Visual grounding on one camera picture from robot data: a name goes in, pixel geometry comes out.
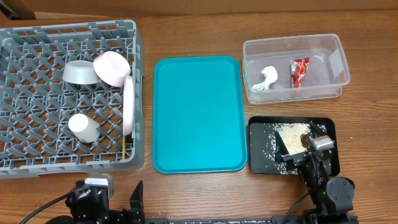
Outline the pink bowl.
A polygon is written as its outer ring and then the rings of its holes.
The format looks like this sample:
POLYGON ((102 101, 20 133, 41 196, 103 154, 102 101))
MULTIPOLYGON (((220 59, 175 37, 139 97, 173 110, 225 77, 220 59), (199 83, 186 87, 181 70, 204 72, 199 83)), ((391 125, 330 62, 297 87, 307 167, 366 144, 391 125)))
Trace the pink bowl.
POLYGON ((95 58, 93 67, 102 81, 116 87, 123 86, 125 76, 131 72, 129 62, 113 51, 107 51, 95 58))

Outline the red snack wrapper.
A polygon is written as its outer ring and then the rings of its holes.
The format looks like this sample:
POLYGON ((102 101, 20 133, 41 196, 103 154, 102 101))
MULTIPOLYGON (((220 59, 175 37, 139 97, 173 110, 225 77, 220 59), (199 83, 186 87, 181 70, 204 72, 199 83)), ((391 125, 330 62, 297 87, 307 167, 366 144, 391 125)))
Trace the red snack wrapper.
POLYGON ((301 82, 307 73, 310 57, 298 58, 290 61, 292 88, 300 88, 301 82))

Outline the white tissue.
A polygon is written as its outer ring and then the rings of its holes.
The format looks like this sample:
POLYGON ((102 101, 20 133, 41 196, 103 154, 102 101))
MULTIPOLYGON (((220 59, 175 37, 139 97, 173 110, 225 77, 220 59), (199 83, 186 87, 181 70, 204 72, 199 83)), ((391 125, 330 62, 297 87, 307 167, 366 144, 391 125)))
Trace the white tissue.
POLYGON ((273 66, 263 68, 261 74, 264 76, 264 81, 253 85, 251 88, 253 91, 268 90, 278 79, 277 70, 273 66))

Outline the brown food scrap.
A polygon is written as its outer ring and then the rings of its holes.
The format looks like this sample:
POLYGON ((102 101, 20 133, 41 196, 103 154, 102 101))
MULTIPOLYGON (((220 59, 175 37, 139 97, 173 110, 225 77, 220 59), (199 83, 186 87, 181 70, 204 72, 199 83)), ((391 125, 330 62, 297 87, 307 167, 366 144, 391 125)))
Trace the brown food scrap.
POLYGON ((302 134, 300 136, 300 140, 302 143, 302 147, 304 148, 309 148, 311 145, 311 139, 310 139, 310 135, 309 134, 302 134))

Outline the rice pile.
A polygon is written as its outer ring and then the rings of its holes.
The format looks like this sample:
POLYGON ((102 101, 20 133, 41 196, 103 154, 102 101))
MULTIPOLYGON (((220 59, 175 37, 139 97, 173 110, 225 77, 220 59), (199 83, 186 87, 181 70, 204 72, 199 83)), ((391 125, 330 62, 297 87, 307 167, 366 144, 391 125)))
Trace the rice pile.
POLYGON ((261 155, 264 156, 263 173, 276 175, 298 175, 297 169, 287 171, 284 163, 275 162, 275 135, 278 131, 290 155, 305 152, 308 148, 302 147, 300 136, 311 134, 308 123, 266 123, 264 134, 265 143, 261 143, 261 155))

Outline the white paper cup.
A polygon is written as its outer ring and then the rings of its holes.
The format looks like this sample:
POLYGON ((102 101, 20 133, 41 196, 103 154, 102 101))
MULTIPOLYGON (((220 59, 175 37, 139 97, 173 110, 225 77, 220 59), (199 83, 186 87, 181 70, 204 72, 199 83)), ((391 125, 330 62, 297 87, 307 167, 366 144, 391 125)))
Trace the white paper cup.
POLYGON ((81 113, 74 114, 68 121, 70 131, 83 143, 99 138, 100 132, 96 129, 98 126, 95 120, 81 113))

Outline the wooden chopstick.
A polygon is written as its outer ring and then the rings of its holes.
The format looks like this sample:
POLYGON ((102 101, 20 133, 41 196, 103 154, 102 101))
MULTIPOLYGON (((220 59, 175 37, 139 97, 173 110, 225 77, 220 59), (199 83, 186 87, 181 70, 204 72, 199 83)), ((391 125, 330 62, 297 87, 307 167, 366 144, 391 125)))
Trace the wooden chopstick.
POLYGON ((126 158, 126 136, 123 136, 122 140, 122 159, 124 160, 126 158))

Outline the white round plate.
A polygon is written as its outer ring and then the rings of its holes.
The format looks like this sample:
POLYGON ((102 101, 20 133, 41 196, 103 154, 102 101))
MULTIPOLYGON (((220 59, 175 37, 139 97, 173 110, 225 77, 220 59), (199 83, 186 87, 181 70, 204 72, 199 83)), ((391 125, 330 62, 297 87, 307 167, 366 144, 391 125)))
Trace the white round plate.
POLYGON ((131 134, 134 121, 134 81, 126 75, 123 91, 123 135, 131 134))

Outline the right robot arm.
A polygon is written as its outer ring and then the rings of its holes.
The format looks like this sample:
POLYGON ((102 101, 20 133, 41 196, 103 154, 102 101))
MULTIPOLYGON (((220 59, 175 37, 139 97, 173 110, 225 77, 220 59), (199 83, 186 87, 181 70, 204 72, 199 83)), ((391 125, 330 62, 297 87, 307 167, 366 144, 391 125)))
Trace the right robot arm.
POLYGON ((330 177, 324 162, 333 155, 335 142, 313 121, 310 132, 300 136, 301 143, 307 143, 306 150, 291 154, 280 132, 276 131, 275 161, 284 163, 286 170, 296 170, 305 182, 307 193, 300 197, 286 213, 283 223, 357 223, 349 216, 353 209, 355 184, 346 177, 330 177), (299 217, 290 214, 307 197, 314 208, 303 211, 299 217))

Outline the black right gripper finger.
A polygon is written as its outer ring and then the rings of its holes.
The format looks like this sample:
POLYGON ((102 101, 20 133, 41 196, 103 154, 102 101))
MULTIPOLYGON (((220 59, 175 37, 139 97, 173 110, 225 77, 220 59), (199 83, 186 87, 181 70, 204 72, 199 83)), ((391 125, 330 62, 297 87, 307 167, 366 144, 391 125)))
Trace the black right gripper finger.
POLYGON ((311 132, 311 137, 313 139, 315 138, 319 138, 321 136, 326 136, 326 132, 324 132, 319 126, 318 124, 314 123, 313 121, 309 122, 310 125, 310 132, 311 132))
POLYGON ((279 132, 275 131, 274 135, 275 135, 275 162, 287 162, 291 160, 292 158, 279 132))

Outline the grey bowl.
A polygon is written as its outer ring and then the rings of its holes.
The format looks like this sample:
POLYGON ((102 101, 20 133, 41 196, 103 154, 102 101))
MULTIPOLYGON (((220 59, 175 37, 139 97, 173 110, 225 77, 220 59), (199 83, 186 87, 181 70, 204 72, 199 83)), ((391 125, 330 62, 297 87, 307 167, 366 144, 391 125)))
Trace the grey bowl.
POLYGON ((74 60, 66 63, 62 78, 68 83, 80 85, 95 84, 100 80, 94 70, 93 62, 85 60, 74 60))

